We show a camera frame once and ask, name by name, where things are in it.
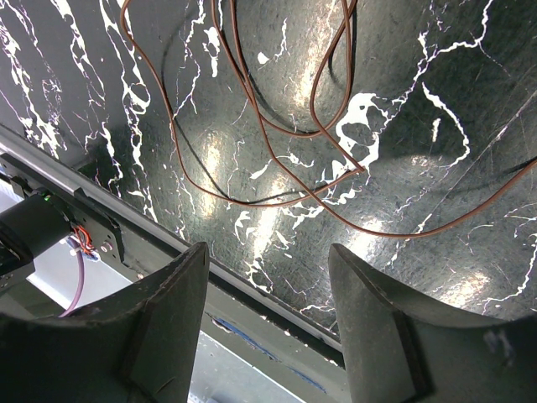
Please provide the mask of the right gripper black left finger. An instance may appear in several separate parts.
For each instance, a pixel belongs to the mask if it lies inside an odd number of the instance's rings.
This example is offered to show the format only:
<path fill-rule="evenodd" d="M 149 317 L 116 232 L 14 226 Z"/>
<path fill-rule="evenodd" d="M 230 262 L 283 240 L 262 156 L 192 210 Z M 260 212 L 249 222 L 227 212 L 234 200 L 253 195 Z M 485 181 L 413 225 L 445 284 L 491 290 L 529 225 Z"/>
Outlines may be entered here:
<path fill-rule="evenodd" d="M 2 315 L 2 401 L 187 401 L 208 275 L 196 243 L 66 317 Z"/>

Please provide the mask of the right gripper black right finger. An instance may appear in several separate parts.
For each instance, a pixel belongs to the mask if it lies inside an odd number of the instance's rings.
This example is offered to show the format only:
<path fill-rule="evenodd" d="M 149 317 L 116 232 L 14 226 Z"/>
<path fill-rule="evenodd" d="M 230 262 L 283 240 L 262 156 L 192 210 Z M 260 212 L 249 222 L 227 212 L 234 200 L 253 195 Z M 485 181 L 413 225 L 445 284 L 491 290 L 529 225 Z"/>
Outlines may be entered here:
<path fill-rule="evenodd" d="M 534 402 L 536 316 L 506 321 L 447 305 L 334 243 L 341 349 L 354 402 Z"/>

